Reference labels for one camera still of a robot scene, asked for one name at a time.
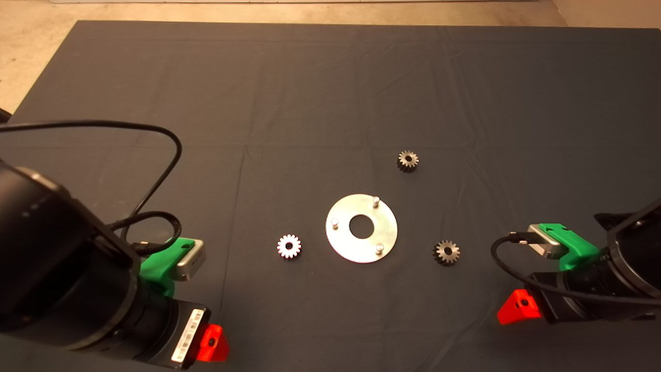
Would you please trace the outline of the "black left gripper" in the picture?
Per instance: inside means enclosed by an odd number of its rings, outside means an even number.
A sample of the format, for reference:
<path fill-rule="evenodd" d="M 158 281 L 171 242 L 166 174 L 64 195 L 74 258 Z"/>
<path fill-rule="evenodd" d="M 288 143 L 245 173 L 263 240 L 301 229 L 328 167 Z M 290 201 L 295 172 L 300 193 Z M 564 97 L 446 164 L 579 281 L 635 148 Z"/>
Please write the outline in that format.
<path fill-rule="evenodd" d="M 208 323 L 212 312 L 207 306 L 173 301 L 171 309 L 163 343 L 156 347 L 156 366 L 187 370 L 195 363 L 197 353 L 199 362 L 227 361 L 230 347 L 224 328 Z"/>

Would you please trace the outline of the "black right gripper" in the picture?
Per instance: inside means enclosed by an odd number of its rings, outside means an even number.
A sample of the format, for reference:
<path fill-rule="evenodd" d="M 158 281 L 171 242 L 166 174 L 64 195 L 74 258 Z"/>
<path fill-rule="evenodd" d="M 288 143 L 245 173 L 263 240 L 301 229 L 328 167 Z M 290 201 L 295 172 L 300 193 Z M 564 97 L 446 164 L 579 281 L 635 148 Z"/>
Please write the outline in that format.
<path fill-rule="evenodd" d="M 559 285 L 557 272 L 534 272 L 527 278 L 564 289 L 562 284 Z M 570 308 L 564 297 L 526 285 L 526 289 L 514 290 L 497 313 L 498 322 L 504 326 L 540 318 L 545 318 L 548 323 L 570 321 Z"/>

